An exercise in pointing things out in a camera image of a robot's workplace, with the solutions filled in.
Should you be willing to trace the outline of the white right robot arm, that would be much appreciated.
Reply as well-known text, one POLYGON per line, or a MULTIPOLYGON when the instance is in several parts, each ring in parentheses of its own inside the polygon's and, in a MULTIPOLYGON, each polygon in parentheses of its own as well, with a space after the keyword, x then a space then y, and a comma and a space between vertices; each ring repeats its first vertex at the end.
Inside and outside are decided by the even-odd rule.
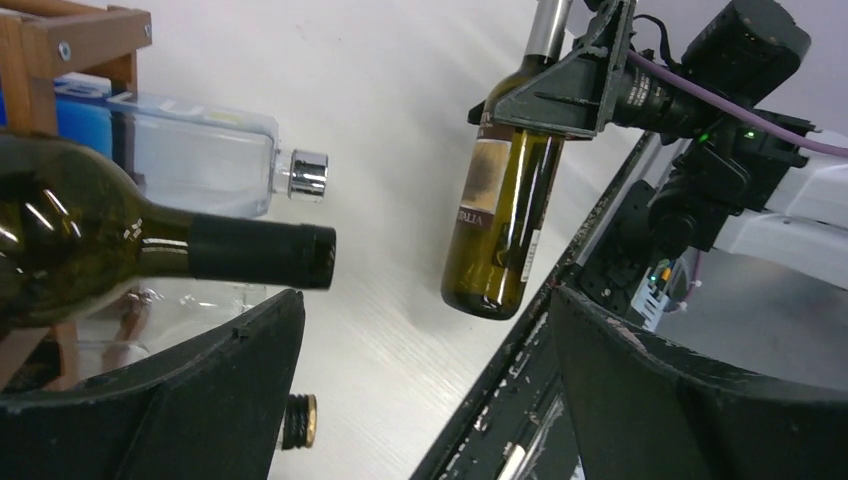
POLYGON ((581 261, 583 290, 634 292, 650 266, 692 248, 845 287, 847 151, 806 120, 758 108, 810 47, 792 16, 774 1, 732 1, 680 61, 656 64, 631 44, 632 2, 590 8, 565 58, 468 115, 579 139, 614 124, 688 141, 662 186, 619 207, 581 261))

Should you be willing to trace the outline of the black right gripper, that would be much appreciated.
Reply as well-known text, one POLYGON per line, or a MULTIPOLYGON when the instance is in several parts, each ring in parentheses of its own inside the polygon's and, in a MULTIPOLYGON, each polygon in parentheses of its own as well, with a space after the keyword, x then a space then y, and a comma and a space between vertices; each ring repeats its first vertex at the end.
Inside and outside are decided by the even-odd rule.
POLYGON ((609 123, 687 139, 671 176, 649 208, 653 219, 725 219, 762 212, 785 175, 806 165, 806 119, 762 110, 759 103, 792 77, 811 45, 776 1, 731 1, 692 40, 679 61, 661 42, 664 79, 630 62, 633 1, 596 4, 571 51, 493 104, 506 125, 592 138, 609 123))

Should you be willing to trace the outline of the green wine bottle black cap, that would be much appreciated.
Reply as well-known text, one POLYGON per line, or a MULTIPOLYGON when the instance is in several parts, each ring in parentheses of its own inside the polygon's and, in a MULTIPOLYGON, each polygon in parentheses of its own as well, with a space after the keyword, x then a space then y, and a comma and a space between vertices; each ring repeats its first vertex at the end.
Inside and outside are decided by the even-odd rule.
POLYGON ((55 137, 1 135, 1 325, 95 312, 145 278, 325 290, 330 227, 205 214, 146 199, 115 163, 55 137))

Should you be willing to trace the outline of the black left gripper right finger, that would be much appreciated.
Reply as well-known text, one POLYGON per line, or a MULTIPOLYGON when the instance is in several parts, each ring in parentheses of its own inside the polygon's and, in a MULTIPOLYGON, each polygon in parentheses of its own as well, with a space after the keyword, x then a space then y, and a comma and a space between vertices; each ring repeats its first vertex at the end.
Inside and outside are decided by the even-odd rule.
POLYGON ((568 286, 549 308, 589 479, 843 479, 847 395, 701 355, 568 286))

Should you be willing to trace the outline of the green wine bottle grey cap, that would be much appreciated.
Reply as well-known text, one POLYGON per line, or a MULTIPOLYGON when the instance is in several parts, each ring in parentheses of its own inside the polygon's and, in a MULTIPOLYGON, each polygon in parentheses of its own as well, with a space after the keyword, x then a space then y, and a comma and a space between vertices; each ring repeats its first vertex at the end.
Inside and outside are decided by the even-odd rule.
POLYGON ((559 60, 569 9, 538 2, 519 68, 482 104, 441 283, 443 301, 467 314, 507 320, 520 309, 567 139, 501 124, 493 108, 559 60))

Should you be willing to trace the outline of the brown wooden wine rack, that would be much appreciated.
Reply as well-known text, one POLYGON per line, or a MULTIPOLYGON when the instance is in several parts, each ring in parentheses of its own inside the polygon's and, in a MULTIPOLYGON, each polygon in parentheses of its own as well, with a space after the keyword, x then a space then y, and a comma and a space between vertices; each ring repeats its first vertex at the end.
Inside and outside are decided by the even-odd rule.
MULTIPOLYGON (((137 50, 152 44, 152 17, 145 10, 72 1, 1 1, 1 86, 7 127, 15 133, 58 135, 54 79, 69 73, 101 77, 113 92, 137 91, 137 50)), ((137 338, 147 312, 125 295, 113 305, 126 312, 117 342, 137 338)), ((1 392, 47 340, 59 348, 59 372, 45 389, 79 381, 77 325, 1 330, 1 392)))

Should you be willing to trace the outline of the blue square vodka bottle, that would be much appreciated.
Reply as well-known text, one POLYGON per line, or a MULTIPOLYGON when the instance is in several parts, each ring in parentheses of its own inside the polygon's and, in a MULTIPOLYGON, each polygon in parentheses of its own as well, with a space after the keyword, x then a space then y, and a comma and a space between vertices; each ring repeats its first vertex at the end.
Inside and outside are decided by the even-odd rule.
POLYGON ((113 160, 156 203, 259 217, 275 194, 326 193, 328 156, 284 146, 271 116, 68 77, 54 91, 60 134, 113 160))

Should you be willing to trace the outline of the tall clear glass bottle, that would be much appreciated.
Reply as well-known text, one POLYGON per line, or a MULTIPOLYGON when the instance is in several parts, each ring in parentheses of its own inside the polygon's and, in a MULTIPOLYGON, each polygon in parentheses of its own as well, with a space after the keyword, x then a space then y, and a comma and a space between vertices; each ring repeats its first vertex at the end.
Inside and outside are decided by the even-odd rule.
POLYGON ((229 322, 267 298, 267 288, 231 282, 152 280, 77 323, 78 375, 140 361, 229 322))

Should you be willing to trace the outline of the clear liquor bottle black cap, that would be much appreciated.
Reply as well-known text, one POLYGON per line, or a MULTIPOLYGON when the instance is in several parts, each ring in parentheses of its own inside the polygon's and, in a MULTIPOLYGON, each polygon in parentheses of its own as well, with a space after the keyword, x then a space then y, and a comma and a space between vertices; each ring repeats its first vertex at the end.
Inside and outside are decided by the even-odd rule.
POLYGON ((309 449, 317 433, 317 398, 314 394, 290 394, 279 430, 280 450, 309 449))

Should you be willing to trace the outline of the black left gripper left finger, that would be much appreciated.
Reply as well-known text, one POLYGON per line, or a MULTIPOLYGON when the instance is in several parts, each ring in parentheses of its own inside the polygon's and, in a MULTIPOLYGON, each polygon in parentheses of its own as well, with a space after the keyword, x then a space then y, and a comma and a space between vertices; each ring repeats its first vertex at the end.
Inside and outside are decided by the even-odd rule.
POLYGON ((305 325, 285 290, 61 392, 1 399, 5 479, 264 479, 305 325))

